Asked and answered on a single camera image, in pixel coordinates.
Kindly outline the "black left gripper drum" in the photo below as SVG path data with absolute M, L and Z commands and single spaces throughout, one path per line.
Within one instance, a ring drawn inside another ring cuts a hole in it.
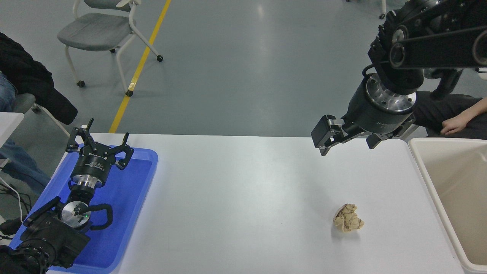
M 106 145 L 96 145 L 96 149 L 90 145 L 81 147 L 80 157 L 71 173 L 71 179 L 76 182 L 80 176 L 89 175 L 98 182 L 106 182 L 115 163 L 115 155 L 110 152 L 111 148 Z

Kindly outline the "person's hand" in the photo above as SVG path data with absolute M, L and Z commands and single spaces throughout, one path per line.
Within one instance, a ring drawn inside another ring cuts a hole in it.
M 441 135 L 452 135 L 455 133 L 460 132 L 461 130 L 465 129 L 470 120 L 472 120 L 472 116 L 468 114 L 459 114 L 453 118 L 446 119 L 442 122 L 442 130 L 440 131 Z

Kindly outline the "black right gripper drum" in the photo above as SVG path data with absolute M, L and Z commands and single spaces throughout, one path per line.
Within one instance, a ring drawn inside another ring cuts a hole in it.
M 415 93 L 397 95 L 383 89 L 377 80 L 364 80 L 342 118 L 346 123 L 353 123 L 367 132 L 385 134 L 396 130 L 415 107 Z

